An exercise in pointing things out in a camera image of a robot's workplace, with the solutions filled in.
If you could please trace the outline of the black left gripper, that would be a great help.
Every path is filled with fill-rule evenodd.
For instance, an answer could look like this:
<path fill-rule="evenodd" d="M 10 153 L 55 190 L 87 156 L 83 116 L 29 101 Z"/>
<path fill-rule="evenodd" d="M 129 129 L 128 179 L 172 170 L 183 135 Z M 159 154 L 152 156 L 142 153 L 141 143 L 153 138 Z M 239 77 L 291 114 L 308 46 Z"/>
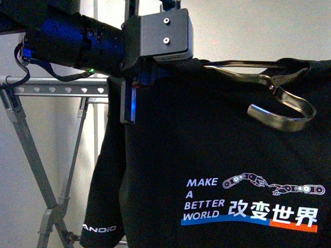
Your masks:
<path fill-rule="evenodd" d="M 161 68 L 152 57 L 141 55 L 143 31 L 150 24 L 144 23 L 148 16 L 131 16 L 124 22 L 125 54 L 121 71 L 124 81 L 121 84 L 120 122 L 132 125 L 136 122 L 137 89 L 150 87 L 156 80 L 166 78 L 169 73 Z"/>

